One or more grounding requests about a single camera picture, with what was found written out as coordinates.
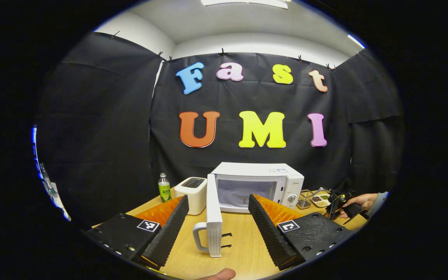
wooden table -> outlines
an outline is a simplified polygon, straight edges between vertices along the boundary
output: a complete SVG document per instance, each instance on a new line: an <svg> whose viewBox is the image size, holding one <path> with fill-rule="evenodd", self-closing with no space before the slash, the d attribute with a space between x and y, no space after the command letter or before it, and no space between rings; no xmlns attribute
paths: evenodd
<svg viewBox="0 0 448 280"><path fill-rule="evenodd" d="M171 193L172 197L175 197L173 188ZM158 196L126 214L134 216L160 203L162 203L162 200ZM324 214L326 212L324 208L319 208L315 204L304 210L295 207L295 211L304 215L315 212ZM345 221L347 219L338 218L335 220L339 225L343 225ZM199 215L186 216L167 263L160 269L161 272L185 280L213 275L224 268L236 271L236 277L234 278L236 280L256 280L280 272L277 266L274 266L251 214L222 212L222 233L231 232L233 234L233 236L222 238L222 245L232 245L229 248L222 248L222 257L210 257L208 253L197 249L192 230L194 224L199 222L206 222L206 209ZM366 219L357 215L345 227L354 230L365 223ZM201 245L206 247L207 231L202 230L199 234Z"/></svg>

white toaster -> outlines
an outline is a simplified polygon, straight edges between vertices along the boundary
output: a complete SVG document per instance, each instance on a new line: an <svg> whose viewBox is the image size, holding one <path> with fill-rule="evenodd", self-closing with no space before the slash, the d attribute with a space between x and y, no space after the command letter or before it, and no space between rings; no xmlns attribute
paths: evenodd
<svg viewBox="0 0 448 280"><path fill-rule="evenodd" d="M188 195L189 215L200 214L207 204L207 179L189 177L174 187L176 197Z"/></svg>

ceiling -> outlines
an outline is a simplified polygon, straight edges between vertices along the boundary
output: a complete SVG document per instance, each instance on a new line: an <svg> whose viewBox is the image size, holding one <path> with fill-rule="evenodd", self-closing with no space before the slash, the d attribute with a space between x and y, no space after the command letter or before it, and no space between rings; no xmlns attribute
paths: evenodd
<svg viewBox="0 0 448 280"><path fill-rule="evenodd" d="M301 2L288 2L288 10L250 3L205 7L200 0L150 0L130 12L162 30L176 44L200 37L260 32L306 39L348 56L362 48L347 32Z"/></svg>

microwave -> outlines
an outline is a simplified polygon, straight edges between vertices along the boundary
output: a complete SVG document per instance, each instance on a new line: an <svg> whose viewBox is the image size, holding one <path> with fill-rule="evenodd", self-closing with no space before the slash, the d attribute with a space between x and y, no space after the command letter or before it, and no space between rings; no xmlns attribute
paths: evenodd
<svg viewBox="0 0 448 280"><path fill-rule="evenodd" d="M208 174L217 189L220 210L249 213L250 194L293 209L304 176L285 163L221 163Z"/></svg>

green bottle label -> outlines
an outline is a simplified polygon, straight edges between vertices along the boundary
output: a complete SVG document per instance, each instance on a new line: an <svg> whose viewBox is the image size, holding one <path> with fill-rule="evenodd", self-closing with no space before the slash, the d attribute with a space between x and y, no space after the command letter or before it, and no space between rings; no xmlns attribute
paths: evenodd
<svg viewBox="0 0 448 280"><path fill-rule="evenodd" d="M170 194L170 184L158 184L158 190L160 191L160 198L162 198L162 202L166 202L172 199Z"/></svg>

